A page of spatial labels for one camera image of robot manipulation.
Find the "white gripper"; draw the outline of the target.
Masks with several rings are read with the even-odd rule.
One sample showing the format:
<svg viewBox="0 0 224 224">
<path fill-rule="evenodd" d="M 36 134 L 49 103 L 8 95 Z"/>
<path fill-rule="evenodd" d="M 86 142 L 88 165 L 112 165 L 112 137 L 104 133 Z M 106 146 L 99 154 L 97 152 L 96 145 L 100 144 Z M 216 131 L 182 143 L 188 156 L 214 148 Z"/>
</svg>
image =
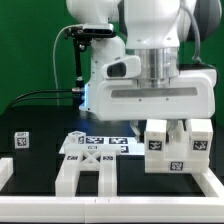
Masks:
<svg viewBox="0 0 224 224">
<path fill-rule="evenodd" d="M 210 118 L 215 112 L 215 69 L 182 70 L 166 88 L 140 88 L 135 80 L 103 81 L 97 88 L 95 114 L 100 120 L 134 120 L 130 127 L 137 142 L 144 140 L 147 119 Z M 180 140 L 181 120 L 169 120 L 170 140 Z"/>
</svg>

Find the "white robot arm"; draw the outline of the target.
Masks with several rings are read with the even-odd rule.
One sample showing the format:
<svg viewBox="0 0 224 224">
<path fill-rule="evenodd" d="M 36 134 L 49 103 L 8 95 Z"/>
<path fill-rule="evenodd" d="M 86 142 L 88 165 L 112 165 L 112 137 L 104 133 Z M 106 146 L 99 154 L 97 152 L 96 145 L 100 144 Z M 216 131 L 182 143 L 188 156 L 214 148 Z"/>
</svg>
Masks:
<svg viewBox="0 0 224 224">
<path fill-rule="evenodd" d="M 219 26 L 220 0 L 66 0 L 81 49 L 92 47 L 91 76 L 79 109 L 101 121 L 209 119 L 216 70 L 195 50 L 179 67 L 182 42 Z"/>
</svg>

